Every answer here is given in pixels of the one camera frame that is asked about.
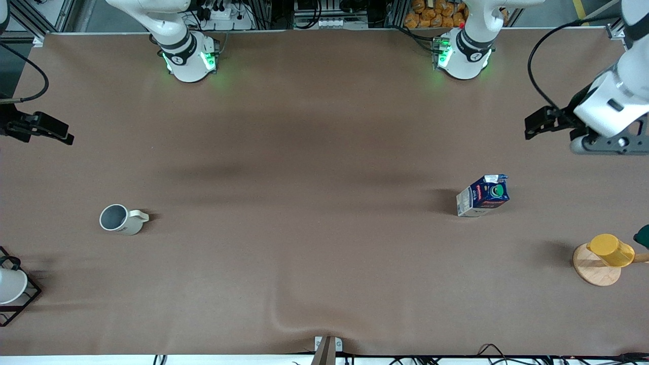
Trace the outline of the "blue milk carton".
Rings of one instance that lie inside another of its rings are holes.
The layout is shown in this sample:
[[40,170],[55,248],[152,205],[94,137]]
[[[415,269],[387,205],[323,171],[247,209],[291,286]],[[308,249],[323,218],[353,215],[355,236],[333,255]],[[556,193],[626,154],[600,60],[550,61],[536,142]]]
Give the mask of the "blue milk carton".
[[510,200],[507,175],[484,175],[456,196],[458,217],[481,217]]

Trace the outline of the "cream mug with handle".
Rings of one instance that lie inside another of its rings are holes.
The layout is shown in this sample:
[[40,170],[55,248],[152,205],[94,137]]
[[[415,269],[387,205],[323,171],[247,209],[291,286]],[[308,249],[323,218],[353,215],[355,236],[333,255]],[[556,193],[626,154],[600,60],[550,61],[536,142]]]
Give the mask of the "cream mug with handle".
[[99,224],[105,231],[131,236],[139,233],[144,223],[149,221],[148,213],[129,210],[124,205],[107,206],[99,217]]

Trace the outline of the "yellow plastic cup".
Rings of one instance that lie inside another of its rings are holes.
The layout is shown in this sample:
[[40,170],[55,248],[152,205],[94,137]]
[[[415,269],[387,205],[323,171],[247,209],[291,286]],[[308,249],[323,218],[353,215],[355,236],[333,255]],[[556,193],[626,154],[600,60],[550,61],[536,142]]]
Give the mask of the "yellow plastic cup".
[[587,249],[612,268],[626,267],[635,259],[634,249],[612,234],[598,234],[587,243]]

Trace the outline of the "wooden cup stand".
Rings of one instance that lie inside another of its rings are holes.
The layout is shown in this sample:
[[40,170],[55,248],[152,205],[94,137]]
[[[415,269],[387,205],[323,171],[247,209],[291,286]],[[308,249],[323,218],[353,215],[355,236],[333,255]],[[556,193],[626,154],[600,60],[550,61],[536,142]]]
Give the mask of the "wooden cup stand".
[[587,249],[586,243],[575,248],[571,265],[582,280],[599,287],[610,286],[617,282],[625,268],[608,266],[603,259]]

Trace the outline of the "bag of orange items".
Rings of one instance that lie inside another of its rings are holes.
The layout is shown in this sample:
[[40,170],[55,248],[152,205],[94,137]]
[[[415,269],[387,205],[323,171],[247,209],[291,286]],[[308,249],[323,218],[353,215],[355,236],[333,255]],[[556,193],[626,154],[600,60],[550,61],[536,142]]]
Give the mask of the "bag of orange items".
[[410,0],[404,18],[405,28],[461,28],[469,9],[455,0]]

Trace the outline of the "white bowl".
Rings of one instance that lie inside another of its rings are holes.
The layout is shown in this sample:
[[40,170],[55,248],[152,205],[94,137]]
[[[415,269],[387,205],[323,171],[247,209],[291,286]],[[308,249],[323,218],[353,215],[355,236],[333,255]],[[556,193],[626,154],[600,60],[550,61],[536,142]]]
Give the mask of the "white bowl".
[[0,268],[0,305],[19,298],[28,285],[28,277],[22,270]]

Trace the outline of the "white power strip with plugs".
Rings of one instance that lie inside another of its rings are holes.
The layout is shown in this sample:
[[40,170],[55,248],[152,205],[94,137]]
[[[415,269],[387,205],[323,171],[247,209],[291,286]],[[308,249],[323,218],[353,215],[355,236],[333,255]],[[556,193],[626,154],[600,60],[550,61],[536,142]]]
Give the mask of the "white power strip with plugs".
[[205,31],[258,29],[251,7],[242,0],[197,0],[193,18]]

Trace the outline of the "long white power strip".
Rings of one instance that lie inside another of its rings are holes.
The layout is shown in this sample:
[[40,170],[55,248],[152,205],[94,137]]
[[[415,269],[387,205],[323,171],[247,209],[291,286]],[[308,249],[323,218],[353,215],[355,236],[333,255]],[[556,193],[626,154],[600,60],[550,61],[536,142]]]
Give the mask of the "long white power strip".
[[324,17],[320,18],[315,25],[309,26],[311,24],[311,18],[296,18],[294,28],[298,30],[317,30],[317,29],[345,29],[345,30],[357,30],[369,28],[366,18],[359,17]]

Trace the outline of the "brown table cloth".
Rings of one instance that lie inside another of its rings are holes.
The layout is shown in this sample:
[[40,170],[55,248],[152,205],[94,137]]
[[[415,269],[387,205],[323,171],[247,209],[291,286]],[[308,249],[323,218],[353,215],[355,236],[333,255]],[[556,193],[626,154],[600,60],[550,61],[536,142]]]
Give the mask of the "brown table cloth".
[[[0,245],[43,289],[0,355],[649,352],[649,264],[607,288],[570,265],[649,224],[649,156],[524,138],[543,34],[503,30],[472,81],[394,30],[232,34],[190,85],[147,35],[49,35],[19,108],[75,141],[0,137]],[[510,200],[458,217],[484,175]],[[105,231],[115,204],[149,221]]]

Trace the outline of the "aluminium frame profile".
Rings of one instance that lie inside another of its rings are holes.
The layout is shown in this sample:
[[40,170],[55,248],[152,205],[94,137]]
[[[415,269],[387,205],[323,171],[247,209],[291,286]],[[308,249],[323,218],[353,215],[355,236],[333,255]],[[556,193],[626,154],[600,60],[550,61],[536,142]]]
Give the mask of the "aluminium frame profile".
[[611,40],[623,40],[626,37],[626,23],[623,19],[621,0],[610,0],[606,10],[609,19],[606,20],[606,28]]
[[10,19],[33,35],[41,47],[46,35],[65,30],[75,0],[8,0]]

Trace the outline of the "metal clamp bracket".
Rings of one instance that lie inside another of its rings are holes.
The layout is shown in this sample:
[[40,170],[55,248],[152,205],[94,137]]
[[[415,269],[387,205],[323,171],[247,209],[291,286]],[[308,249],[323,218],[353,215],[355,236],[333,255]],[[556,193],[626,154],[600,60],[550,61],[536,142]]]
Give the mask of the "metal clamp bracket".
[[338,337],[315,337],[315,354],[311,365],[336,365],[338,353],[343,351],[343,340]]

